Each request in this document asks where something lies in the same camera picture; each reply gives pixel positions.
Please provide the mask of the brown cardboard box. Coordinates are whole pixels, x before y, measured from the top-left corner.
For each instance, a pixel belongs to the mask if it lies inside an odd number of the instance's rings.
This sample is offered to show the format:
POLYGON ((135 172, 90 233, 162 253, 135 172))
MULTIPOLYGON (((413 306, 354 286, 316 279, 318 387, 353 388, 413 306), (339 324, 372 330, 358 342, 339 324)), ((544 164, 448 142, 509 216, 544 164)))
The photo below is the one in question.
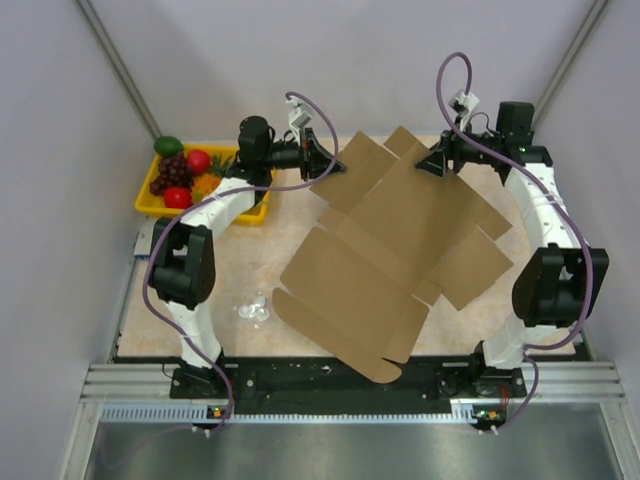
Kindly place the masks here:
POLYGON ((288 326, 376 383, 400 377, 440 297, 462 309, 512 265, 497 245, 510 222, 459 176, 419 170, 427 154, 405 128, 356 134, 272 294, 288 326))

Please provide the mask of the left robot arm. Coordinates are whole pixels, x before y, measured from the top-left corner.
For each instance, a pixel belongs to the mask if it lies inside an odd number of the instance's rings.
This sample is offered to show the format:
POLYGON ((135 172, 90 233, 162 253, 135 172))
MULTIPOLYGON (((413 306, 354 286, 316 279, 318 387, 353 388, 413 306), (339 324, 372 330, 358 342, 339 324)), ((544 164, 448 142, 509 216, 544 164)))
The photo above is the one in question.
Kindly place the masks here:
POLYGON ((328 151, 318 142, 309 125, 311 117, 305 107, 295 107, 281 139, 263 117, 242 120, 238 150, 223 162, 219 186, 183 213, 161 218, 154 226, 142 296, 154 292, 165 305, 165 312, 148 309, 178 333, 183 360, 196 367, 192 384, 205 396, 220 394, 227 382, 225 370, 216 366, 222 347, 207 306, 216 279, 215 237, 275 190, 273 171, 296 169, 307 188, 346 170, 337 150, 328 151))

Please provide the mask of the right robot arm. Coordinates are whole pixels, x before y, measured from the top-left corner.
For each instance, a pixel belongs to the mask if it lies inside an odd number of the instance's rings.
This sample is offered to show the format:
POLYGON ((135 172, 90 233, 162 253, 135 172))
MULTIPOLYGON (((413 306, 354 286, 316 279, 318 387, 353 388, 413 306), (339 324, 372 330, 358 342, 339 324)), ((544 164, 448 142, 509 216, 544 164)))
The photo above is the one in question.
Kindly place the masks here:
POLYGON ((590 247, 568 215, 551 155, 533 142, 533 104, 501 103, 495 128, 475 134, 477 104, 465 93, 450 101, 455 119, 416 166, 440 178, 468 163, 491 166, 515 200, 529 238, 532 256, 513 285, 513 311, 478 344, 482 361, 466 372, 469 388, 487 396, 502 385, 502 370, 520 367, 530 349, 550 351, 573 342, 592 312, 609 256, 590 247))

